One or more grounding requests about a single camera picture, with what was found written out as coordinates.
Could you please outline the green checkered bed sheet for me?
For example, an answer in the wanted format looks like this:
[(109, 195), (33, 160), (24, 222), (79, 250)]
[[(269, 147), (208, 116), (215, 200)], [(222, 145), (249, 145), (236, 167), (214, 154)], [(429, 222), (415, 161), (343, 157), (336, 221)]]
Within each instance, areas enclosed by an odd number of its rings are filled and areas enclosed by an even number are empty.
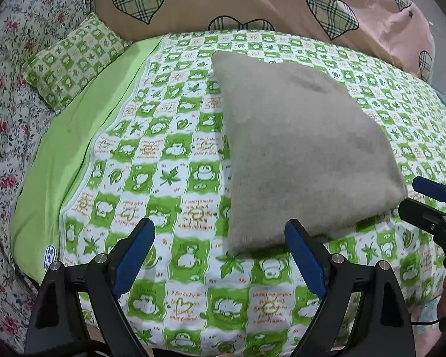
[(145, 345), (288, 356), (318, 300), (285, 251), (242, 257), (225, 249), (230, 149), (216, 50), (329, 74), (384, 129), (406, 182), (446, 182), (446, 107), (414, 76), (302, 36), (168, 35), (135, 43), (52, 121), (12, 218), (12, 253), (41, 281), (54, 261), (87, 263), (148, 217), (155, 242), (121, 298)]

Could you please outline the small green checkered pillow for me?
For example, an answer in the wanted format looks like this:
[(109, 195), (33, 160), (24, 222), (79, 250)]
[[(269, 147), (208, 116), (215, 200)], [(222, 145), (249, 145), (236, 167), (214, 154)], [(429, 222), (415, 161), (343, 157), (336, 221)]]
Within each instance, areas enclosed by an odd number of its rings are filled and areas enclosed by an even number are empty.
[(130, 45), (91, 13), (64, 39), (26, 61), (21, 73), (58, 114)]

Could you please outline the floral bed cover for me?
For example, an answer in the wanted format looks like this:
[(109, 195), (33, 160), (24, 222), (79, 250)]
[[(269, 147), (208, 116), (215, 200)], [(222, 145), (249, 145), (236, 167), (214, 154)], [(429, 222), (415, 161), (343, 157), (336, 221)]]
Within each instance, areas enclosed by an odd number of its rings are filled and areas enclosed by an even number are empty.
[(12, 256), (10, 222), (54, 111), (21, 66), (87, 17), (93, 0), (4, 0), (0, 5), (0, 341), (22, 353), (37, 290)]

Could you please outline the pink heart-print quilt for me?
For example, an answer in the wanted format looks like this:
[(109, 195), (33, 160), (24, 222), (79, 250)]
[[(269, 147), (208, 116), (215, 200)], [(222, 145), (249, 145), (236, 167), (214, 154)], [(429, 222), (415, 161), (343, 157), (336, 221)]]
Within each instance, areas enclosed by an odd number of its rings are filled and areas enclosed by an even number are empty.
[(255, 29), (352, 48), (424, 81), (434, 63), (429, 23), (412, 0), (95, 0), (95, 7), (126, 40)]

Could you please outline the beige fleece garment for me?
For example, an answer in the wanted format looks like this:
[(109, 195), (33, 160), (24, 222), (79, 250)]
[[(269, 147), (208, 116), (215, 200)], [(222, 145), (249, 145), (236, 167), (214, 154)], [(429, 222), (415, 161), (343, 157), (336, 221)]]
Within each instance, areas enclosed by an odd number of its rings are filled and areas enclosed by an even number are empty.
[(288, 220), (311, 236), (394, 209), (408, 195), (377, 122), (327, 73), (217, 51), (230, 149), (227, 245), (281, 245)]

